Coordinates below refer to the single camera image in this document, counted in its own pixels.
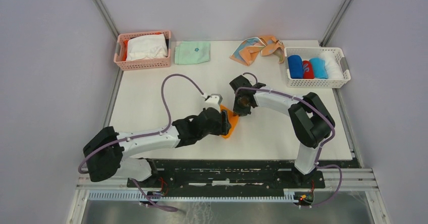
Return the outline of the blue microfiber towel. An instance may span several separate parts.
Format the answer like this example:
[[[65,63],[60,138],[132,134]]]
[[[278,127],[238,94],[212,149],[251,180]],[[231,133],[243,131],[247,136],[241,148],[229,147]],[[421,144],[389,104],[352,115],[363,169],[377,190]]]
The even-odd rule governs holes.
[[[299,55],[290,55],[287,58],[292,79],[303,79],[303,61]]]

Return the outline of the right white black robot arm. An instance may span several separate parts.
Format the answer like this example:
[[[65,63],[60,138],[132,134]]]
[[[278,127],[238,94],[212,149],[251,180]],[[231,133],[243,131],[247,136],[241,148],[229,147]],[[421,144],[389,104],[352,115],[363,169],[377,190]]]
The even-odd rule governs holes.
[[[312,180],[321,148],[335,136],[335,121],[320,97],[314,92],[296,96],[271,89],[264,83],[251,84],[243,75],[229,85],[235,93],[234,114],[243,117],[253,108],[264,107],[290,118],[300,142],[291,180],[298,188],[306,187]]]

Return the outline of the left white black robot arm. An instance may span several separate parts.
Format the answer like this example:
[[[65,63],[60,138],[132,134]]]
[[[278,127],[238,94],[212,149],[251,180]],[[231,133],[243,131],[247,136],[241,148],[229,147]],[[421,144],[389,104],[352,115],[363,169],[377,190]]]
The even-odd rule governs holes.
[[[135,155],[158,149],[190,146],[208,135],[226,136],[232,125],[228,109],[209,107],[198,115],[175,120],[168,130],[143,133],[118,133],[112,126],[100,130],[83,148],[87,173],[92,182],[111,177],[131,178],[153,187],[159,174],[154,162]]]

